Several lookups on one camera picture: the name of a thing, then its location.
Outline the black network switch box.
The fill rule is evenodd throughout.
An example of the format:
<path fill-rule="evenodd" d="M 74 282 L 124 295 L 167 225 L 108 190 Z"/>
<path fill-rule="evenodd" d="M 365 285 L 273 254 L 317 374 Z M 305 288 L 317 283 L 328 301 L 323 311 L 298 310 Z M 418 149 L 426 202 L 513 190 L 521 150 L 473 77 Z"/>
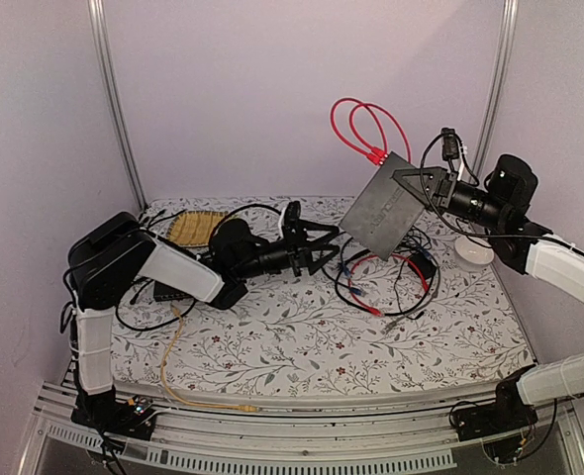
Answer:
<path fill-rule="evenodd" d="M 425 210 L 393 175 L 414 169 L 390 152 L 344 214 L 340 228 L 382 260 L 387 260 Z"/>

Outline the black ethernet cable teal boot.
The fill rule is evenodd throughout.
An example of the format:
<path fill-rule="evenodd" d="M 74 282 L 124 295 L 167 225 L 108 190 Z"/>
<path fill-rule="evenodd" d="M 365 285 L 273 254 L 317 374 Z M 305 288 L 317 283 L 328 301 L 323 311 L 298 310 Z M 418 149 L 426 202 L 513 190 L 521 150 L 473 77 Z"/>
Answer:
<path fill-rule="evenodd" d="M 431 296 L 434 279 L 426 281 L 408 266 L 412 247 L 380 259 L 353 238 L 342 243 L 334 269 L 337 296 L 349 307 L 373 317 L 416 319 Z"/>

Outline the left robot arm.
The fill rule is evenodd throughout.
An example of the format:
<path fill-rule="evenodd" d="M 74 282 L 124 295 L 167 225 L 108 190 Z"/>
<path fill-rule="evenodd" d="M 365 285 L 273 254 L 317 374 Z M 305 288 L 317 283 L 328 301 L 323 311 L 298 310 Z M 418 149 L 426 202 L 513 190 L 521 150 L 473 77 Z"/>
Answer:
<path fill-rule="evenodd" d="M 257 236 L 229 213 L 211 230 L 207 251 L 196 254 L 122 212 L 76 242 L 63 282 L 71 297 L 77 377 L 89 395 L 85 415 L 101 429 L 122 421 L 120 404 L 106 395 L 114 388 L 112 324 L 137 282 L 228 310 L 246 295 L 248 279 L 286 269 L 313 275 L 340 250 L 338 227 L 303 219 L 297 201 L 279 212 L 278 232 L 276 240 Z"/>

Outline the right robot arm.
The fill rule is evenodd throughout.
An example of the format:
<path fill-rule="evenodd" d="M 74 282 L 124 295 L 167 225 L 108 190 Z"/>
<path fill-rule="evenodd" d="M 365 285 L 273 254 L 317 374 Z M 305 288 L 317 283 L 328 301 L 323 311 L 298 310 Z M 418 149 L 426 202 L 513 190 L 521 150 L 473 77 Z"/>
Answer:
<path fill-rule="evenodd" d="M 441 167 L 397 170 L 393 178 L 427 210 L 483 228 L 494 253 L 509 268 L 584 304 L 584 251 L 528 219 L 538 180 L 519 158 L 502 155 L 482 189 Z M 507 431 L 534 423 L 537 404 L 583 396 L 584 352 L 514 372 L 497 384 L 493 403 L 460 410 L 455 422 L 465 427 L 488 423 L 496 431 Z"/>

